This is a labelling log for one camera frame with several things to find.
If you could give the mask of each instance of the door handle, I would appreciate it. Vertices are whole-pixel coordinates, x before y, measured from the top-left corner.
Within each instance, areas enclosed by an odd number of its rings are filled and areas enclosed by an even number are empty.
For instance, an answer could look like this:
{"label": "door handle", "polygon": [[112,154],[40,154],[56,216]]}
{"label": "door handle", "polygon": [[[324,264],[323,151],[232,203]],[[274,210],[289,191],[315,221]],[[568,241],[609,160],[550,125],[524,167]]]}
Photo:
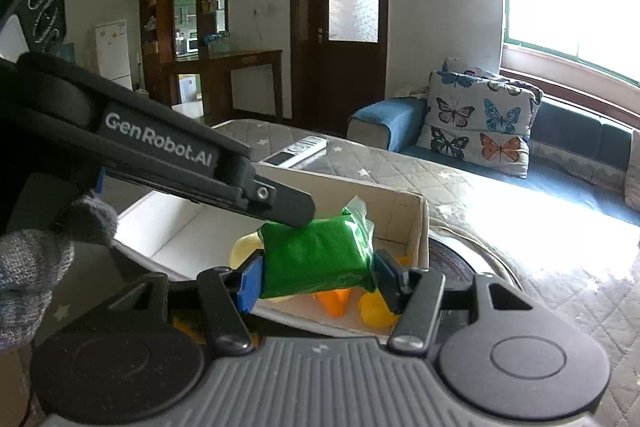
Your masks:
{"label": "door handle", "polygon": [[325,39],[329,39],[329,32],[324,31],[322,28],[318,28],[318,44],[322,44]]}

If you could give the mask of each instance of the butterfly print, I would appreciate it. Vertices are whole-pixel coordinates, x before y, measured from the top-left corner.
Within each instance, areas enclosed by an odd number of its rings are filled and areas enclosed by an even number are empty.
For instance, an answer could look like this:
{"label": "butterfly print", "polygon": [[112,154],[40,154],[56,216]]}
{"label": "butterfly print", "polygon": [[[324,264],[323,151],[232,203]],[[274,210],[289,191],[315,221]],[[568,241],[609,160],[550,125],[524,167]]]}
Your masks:
{"label": "butterfly print", "polygon": [[465,159],[465,153],[462,150],[469,143],[469,139],[466,136],[459,136],[451,140],[447,140],[444,136],[442,129],[431,126],[431,150],[433,152],[439,152],[446,154],[447,156],[453,156],[458,160]]}
{"label": "butterfly print", "polygon": [[468,118],[473,111],[476,110],[475,107],[470,105],[460,109],[452,109],[447,102],[439,97],[436,97],[436,102],[438,102],[438,107],[440,108],[440,112],[438,113],[440,121],[442,123],[451,123],[451,121],[453,121],[456,127],[466,127],[469,123]]}
{"label": "butterfly print", "polygon": [[520,159],[520,138],[514,136],[507,143],[496,143],[483,132],[480,133],[480,143],[482,144],[482,156],[484,159],[492,162],[496,158],[502,161],[502,157],[512,163],[516,163]]}
{"label": "butterfly print", "polygon": [[479,78],[469,76],[468,74],[447,73],[447,71],[438,71],[438,74],[442,78],[442,83],[453,87],[471,87],[471,84],[477,82]]}
{"label": "butterfly print", "polygon": [[518,96],[522,92],[519,87],[512,86],[506,82],[497,82],[495,80],[489,80],[489,82],[486,83],[486,87],[495,92],[498,92],[501,89],[506,89],[511,96]]}
{"label": "butterfly print", "polygon": [[542,103],[542,97],[544,92],[542,89],[536,86],[532,86],[528,82],[523,82],[522,80],[510,80],[509,83],[512,86],[521,87],[522,89],[530,90],[533,93],[533,96],[536,97],[536,105],[540,105]]}
{"label": "butterfly print", "polygon": [[514,107],[503,116],[488,98],[484,99],[484,113],[487,116],[486,127],[490,131],[504,131],[507,134],[516,132],[514,124],[518,123],[520,108]]}

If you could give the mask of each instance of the blue sofa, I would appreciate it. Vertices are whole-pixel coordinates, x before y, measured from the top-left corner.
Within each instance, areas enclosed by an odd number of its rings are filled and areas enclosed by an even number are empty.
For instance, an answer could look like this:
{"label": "blue sofa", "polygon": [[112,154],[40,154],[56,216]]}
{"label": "blue sofa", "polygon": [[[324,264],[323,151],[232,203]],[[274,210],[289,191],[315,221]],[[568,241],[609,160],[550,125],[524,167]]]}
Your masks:
{"label": "blue sofa", "polygon": [[[426,100],[383,100],[362,108],[351,117],[347,138],[544,192],[640,226],[640,214],[626,206],[620,188],[608,190],[569,174],[558,162],[534,155],[533,148],[529,173],[527,178],[521,179],[418,147],[416,140],[425,114]],[[625,172],[628,165],[631,135],[630,127],[547,96],[531,130],[532,143],[538,142],[577,158],[609,166],[618,177],[623,176],[621,172]]]}

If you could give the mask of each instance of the sofa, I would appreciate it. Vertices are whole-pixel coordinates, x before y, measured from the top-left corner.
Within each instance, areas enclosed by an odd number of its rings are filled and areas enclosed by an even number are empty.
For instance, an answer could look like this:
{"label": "sofa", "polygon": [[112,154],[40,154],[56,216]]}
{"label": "sofa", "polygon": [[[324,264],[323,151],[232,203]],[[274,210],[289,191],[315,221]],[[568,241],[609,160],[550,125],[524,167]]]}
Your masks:
{"label": "sofa", "polygon": [[531,129],[529,172],[522,179],[418,147],[426,110],[427,101],[420,98],[374,103],[354,113],[347,138],[544,192],[640,226],[640,214],[626,206],[623,194],[631,127],[545,96]]}

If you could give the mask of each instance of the green plastic bag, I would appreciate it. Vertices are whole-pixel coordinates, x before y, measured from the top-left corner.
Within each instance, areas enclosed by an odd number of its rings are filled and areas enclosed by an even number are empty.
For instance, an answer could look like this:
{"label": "green plastic bag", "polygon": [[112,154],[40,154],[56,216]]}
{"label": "green plastic bag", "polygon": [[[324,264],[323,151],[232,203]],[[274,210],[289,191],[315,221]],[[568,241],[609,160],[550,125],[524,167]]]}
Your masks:
{"label": "green plastic bag", "polygon": [[357,196],[332,219],[314,219],[299,229],[260,227],[264,269],[260,298],[362,286],[372,292],[373,223]]}

